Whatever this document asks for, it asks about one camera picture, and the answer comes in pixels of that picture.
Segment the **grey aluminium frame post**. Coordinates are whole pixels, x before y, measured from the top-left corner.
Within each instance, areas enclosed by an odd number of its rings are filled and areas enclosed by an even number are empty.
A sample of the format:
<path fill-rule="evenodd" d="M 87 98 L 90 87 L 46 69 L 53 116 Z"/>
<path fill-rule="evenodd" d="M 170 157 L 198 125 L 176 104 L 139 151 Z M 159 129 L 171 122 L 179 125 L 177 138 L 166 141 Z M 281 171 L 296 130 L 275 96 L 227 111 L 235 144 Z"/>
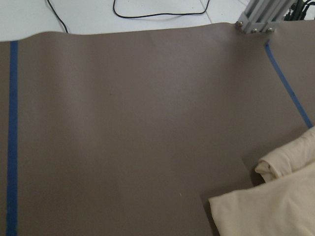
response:
<path fill-rule="evenodd" d="M 293 3 L 293 0 L 251 0 L 236 26 L 245 34 L 274 32 Z"/>

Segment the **beige long-sleeve printed shirt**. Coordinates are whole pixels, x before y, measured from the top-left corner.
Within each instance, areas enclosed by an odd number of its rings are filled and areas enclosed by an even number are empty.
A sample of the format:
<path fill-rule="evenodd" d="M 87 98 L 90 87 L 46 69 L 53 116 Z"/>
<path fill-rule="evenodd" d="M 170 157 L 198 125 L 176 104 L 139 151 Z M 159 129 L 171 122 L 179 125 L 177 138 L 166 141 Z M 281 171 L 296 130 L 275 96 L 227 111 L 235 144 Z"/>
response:
<path fill-rule="evenodd" d="M 221 236 L 315 234 L 315 129 L 260 158 L 265 183 L 209 199 Z"/>

